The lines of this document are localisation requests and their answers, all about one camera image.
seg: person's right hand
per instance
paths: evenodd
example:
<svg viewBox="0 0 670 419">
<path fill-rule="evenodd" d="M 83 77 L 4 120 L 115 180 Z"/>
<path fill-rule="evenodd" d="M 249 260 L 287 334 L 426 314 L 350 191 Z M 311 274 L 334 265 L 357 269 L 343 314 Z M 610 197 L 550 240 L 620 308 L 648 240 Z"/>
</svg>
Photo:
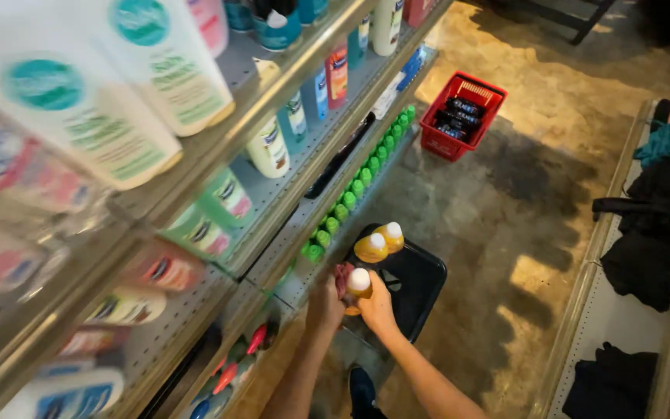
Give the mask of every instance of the person's right hand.
<svg viewBox="0 0 670 419">
<path fill-rule="evenodd" d="M 381 341 L 395 334 L 401 335 L 392 311 L 392 296 L 384 281 L 374 271 L 369 271 L 368 277 L 371 279 L 371 298 L 359 298 L 357 302 L 363 321 Z"/>
</svg>

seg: shoe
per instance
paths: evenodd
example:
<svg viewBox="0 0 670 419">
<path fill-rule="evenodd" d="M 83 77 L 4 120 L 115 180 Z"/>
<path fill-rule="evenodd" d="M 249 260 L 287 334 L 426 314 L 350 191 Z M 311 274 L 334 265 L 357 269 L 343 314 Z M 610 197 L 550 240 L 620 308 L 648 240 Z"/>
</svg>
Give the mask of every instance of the shoe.
<svg viewBox="0 0 670 419">
<path fill-rule="evenodd" d="M 353 411 L 375 407 L 377 391 L 366 370 L 355 365 L 348 376 L 348 388 L 351 392 Z"/>
</svg>

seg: white cap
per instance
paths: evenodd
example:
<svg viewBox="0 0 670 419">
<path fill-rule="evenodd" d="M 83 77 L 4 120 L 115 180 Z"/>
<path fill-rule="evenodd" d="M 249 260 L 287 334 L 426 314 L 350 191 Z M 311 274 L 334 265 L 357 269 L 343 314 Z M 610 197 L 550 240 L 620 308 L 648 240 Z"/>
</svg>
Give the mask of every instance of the white cap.
<svg viewBox="0 0 670 419">
<path fill-rule="evenodd" d="M 355 291 L 364 291 L 371 285 L 371 278 L 364 268 L 356 268 L 348 277 L 348 288 Z"/>
<path fill-rule="evenodd" d="M 386 246 L 386 240 L 384 239 L 384 236 L 381 235 L 381 233 L 374 233 L 371 234 L 368 237 L 368 243 L 373 247 L 377 249 L 381 249 L 384 246 Z"/>
<path fill-rule="evenodd" d="M 386 236 L 389 237 L 390 239 L 397 239 L 400 236 L 402 236 L 402 228 L 400 228 L 400 224 L 397 224 L 395 222 L 386 224 L 385 230 L 386 230 Z"/>
</svg>

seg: red shopping basket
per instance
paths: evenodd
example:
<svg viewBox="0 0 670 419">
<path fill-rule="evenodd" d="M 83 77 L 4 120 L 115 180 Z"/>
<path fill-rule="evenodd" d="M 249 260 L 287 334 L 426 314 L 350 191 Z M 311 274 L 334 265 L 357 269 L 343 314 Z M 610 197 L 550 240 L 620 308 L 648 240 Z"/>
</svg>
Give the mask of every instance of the red shopping basket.
<svg viewBox="0 0 670 419">
<path fill-rule="evenodd" d="M 498 113 L 500 105 L 506 100 L 507 95 L 508 93 L 499 87 L 457 71 L 421 119 L 421 127 L 423 127 L 421 146 L 452 162 L 457 161 L 467 151 L 474 151 Z M 433 128 L 436 111 L 446 108 L 446 99 L 450 96 L 471 100 L 485 109 L 481 118 L 482 123 L 477 130 L 470 134 L 467 142 L 460 141 Z"/>
</svg>

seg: concrete floor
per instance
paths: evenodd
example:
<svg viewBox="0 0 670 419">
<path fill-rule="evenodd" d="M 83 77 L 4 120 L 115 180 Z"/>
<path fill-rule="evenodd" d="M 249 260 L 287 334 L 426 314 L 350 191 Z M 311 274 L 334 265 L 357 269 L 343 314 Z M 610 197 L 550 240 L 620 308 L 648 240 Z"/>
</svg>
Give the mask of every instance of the concrete floor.
<svg viewBox="0 0 670 419">
<path fill-rule="evenodd" d="M 357 230 L 397 221 L 446 262 L 416 346 L 491 417 L 515 419 L 540 384 L 591 235 L 591 200 L 605 194 L 642 101 L 670 97 L 670 48 L 638 35 L 632 1 L 616 3 L 578 47 L 567 43 L 572 31 L 501 14 L 452 5 L 429 35 L 441 57 L 416 95 L 424 109 L 457 69 L 507 90 L 482 144 L 454 164 L 415 145 Z M 295 321 L 282 334 L 227 417 L 259 414 L 301 329 Z M 317 400 L 348 417 L 349 360 L 336 346 Z M 386 415 L 427 417 L 400 368 L 385 371 Z"/>
</svg>

